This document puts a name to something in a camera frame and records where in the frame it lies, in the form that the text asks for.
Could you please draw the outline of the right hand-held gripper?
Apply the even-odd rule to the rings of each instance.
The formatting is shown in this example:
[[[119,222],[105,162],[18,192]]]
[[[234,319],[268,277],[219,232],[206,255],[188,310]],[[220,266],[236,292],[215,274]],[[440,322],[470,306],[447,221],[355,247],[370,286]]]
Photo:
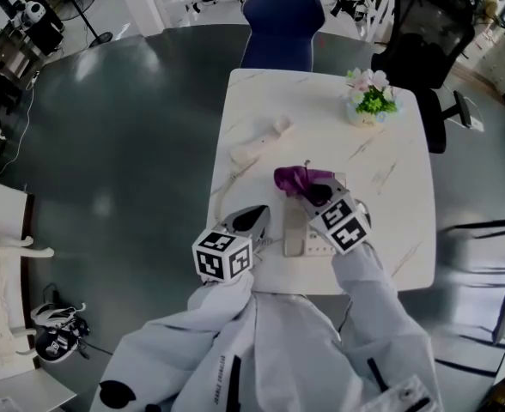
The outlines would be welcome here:
[[[335,177],[316,179],[298,199],[306,203],[310,227],[339,254],[352,251],[371,234],[365,215]]]

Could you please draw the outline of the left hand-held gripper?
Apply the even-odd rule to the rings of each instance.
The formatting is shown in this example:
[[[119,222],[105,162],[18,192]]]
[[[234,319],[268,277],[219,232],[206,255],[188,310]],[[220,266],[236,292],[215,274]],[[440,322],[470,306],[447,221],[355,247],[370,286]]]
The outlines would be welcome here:
[[[260,264],[258,249],[271,222],[270,208],[254,205],[205,229],[192,244],[197,274],[210,282],[232,282]]]

